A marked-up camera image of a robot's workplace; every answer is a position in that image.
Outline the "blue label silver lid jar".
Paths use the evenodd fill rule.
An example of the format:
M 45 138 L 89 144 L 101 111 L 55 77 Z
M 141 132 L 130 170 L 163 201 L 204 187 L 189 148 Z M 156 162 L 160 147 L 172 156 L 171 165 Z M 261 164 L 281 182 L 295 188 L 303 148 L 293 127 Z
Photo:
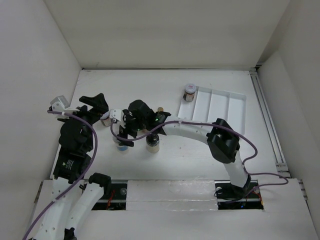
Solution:
M 122 143 L 122 142 L 118 142 L 118 143 L 116 144 L 116 148 L 117 148 L 117 150 L 120 151 L 120 152 L 125 152 L 125 151 L 128 150 L 129 147 L 128 147 L 127 145 L 125 145 L 124 143 Z

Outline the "white lid brown sauce jar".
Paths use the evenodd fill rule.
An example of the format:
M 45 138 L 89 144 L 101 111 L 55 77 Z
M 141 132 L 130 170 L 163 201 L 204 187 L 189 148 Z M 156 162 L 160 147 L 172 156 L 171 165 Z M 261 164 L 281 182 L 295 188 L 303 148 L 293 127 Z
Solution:
M 196 85 L 193 83 L 188 83 L 184 86 L 184 93 L 183 93 L 183 99 L 186 102 L 192 102 L 194 97 L 195 97 L 195 93 L 196 93 Z

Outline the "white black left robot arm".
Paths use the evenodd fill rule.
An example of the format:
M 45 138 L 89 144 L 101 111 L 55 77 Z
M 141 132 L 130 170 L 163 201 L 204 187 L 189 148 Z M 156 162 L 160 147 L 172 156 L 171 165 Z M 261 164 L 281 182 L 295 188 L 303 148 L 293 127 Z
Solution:
M 87 184 L 81 182 L 98 150 L 98 136 L 93 125 L 109 111 L 103 93 L 82 96 L 83 106 L 71 109 L 64 96 L 50 103 L 49 114 L 60 115 L 62 122 L 58 143 L 60 150 L 53 171 L 51 202 L 31 224 L 41 220 L 35 240 L 75 240 L 90 211 L 101 198 L 111 194 L 108 175 L 94 173 Z

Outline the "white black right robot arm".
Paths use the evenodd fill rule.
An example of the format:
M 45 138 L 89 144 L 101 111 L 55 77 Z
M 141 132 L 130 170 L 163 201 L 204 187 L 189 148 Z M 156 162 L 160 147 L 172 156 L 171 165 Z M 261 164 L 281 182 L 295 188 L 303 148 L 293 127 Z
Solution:
M 145 139 L 151 135 L 179 136 L 206 144 L 212 157 L 224 165 L 229 175 L 233 199 L 249 195 L 252 178 L 239 153 L 242 135 L 224 119 L 217 118 L 213 123 L 187 121 L 169 112 L 155 112 L 140 99 L 127 109 L 112 110 L 110 118 L 113 125 L 118 125 L 118 132 L 112 135 L 120 146 L 133 147 L 134 142 L 140 140 L 138 132 L 142 130 L 147 131 Z

